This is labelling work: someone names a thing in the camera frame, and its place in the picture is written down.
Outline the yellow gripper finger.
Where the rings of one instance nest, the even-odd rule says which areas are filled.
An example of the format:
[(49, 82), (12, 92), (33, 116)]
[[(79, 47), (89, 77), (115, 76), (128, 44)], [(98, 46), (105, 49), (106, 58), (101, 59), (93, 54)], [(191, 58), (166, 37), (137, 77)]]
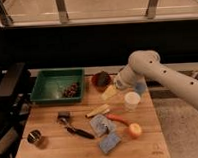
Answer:
[(101, 95), (101, 98), (103, 100), (108, 100), (112, 96), (114, 96), (117, 93), (117, 90), (114, 85), (110, 85)]

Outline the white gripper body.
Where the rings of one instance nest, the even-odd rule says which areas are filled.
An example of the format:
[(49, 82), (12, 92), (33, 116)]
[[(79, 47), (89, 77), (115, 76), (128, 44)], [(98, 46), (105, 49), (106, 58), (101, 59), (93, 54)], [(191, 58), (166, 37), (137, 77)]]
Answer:
[(114, 77), (114, 86), (120, 90), (126, 88), (135, 88), (138, 83), (143, 81), (144, 78), (142, 75), (137, 74), (130, 67), (124, 67)]

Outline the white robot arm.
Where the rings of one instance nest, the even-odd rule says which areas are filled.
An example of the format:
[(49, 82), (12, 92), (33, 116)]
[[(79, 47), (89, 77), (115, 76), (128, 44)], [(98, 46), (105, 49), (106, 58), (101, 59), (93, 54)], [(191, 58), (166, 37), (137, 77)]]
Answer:
[(148, 77), (198, 110), (198, 80), (162, 64), (156, 51), (136, 50), (128, 59), (128, 64), (114, 77), (112, 89), (115, 92), (134, 88), (144, 77)]

